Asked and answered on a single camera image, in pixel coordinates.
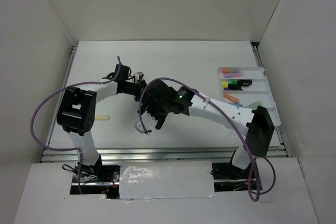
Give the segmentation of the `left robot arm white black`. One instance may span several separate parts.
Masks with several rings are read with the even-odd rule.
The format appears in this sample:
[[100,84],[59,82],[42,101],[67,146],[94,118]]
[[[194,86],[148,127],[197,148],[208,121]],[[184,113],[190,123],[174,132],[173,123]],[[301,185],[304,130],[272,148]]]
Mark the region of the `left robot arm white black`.
[[57,114],[57,123],[70,136],[78,153],[78,165],[91,181],[103,177],[101,155],[98,153],[91,129],[95,120],[96,104],[119,93],[128,94],[138,102],[146,86],[142,72],[131,73],[131,68],[117,64],[115,71],[99,82],[71,86],[65,89]]

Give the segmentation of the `pink translucent highlighter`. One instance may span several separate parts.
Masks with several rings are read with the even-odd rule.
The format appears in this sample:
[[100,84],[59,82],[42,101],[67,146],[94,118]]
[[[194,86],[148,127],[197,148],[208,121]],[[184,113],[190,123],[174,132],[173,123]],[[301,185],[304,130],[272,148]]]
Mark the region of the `pink translucent highlighter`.
[[244,76],[243,72],[227,72],[223,73],[225,78],[241,78]]

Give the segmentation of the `pale green highlighter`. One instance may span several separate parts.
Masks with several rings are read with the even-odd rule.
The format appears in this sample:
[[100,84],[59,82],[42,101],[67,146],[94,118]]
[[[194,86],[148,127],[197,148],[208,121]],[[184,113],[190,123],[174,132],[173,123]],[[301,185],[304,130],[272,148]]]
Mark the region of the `pale green highlighter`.
[[251,104],[247,105],[246,107],[247,108],[256,108],[258,106],[262,106],[262,103],[260,101],[256,101],[254,103],[251,103]]

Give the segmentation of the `pale yellow highlighter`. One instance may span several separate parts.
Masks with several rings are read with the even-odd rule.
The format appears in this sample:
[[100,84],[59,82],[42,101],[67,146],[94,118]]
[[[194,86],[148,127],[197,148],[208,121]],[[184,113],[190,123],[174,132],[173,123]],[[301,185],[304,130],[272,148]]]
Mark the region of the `pale yellow highlighter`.
[[95,121],[108,121],[110,120],[110,116],[109,115],[96,115],[94,117]]

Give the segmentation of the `purple black highlighter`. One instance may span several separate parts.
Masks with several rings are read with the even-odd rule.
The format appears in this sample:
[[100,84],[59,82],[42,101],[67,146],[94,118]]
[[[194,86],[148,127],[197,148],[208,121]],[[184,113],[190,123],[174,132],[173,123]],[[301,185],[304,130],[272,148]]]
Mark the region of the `purple black highlighter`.
[[228,84],[228,88],[230,90],[242,90],[241,86],[233,85],[233,84]]

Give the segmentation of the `green black highlighter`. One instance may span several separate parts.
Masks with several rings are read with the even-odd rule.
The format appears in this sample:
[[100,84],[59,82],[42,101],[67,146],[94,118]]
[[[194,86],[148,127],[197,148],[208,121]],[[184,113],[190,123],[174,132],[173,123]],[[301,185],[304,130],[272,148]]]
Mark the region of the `green black highlighter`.
[[250,83],[253,83],[252,80],[246,80],[246,79],[239,79],[239,80],[231,79],[231,81],[230,81],[230,83],[233,84],[233,85],[238,85],[241,82],[250,82]]

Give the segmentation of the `blue translucent highlighter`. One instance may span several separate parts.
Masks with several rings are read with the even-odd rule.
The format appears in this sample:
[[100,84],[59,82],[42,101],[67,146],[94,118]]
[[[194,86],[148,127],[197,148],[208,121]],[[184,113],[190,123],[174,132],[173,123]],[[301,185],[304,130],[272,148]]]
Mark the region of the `blue translucent highlighter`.
[[238,104],[238,103],[232,103],[230,105],[236,106],[236,107],[239,107],[239,108],[243,108],[244,107],[242,104]]

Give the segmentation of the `orange translucent highlighter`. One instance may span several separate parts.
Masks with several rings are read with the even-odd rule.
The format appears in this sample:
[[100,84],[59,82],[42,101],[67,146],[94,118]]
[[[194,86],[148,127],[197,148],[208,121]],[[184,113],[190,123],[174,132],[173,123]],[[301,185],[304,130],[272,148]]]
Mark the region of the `orange translucent highlighter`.
[[234,96],[232,96],[230,94],[227,94],[227,93],[223,94],[223,97],[225,99],[231,101],[232,103],[239,103],[240,102],[240,100],[238,98],[236,98],[236,97],[234,97]]

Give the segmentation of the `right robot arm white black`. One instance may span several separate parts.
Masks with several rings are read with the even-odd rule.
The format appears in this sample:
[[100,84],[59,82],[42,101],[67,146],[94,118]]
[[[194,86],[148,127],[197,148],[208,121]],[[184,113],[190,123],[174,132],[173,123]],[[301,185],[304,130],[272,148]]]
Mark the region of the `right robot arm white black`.
[[169,87],[165,79],[151,81],[141,94],[140,115],[147,113],[156,121],[159,130],[169,113],[184,114],[208,119],[233,128],[242,144],[233,153],[229,172],[242,177],[256,157],[266,157],[275,131],[269,112],[263,106],[242,108],[210,98],[205,94],[181,85],[178,90]]

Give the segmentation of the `pink black highlighter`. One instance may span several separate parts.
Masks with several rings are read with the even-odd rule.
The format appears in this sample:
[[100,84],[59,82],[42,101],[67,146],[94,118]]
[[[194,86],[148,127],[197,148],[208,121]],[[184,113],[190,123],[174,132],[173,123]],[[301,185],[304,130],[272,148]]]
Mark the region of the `pink black highlighter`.
[[241,82],[241,83],[239,83],[238,85],[239,85],[239,86],[243,86],[243,87],[248,87],[248,86],[251,85],[251,83],[250,83],[250,82]]

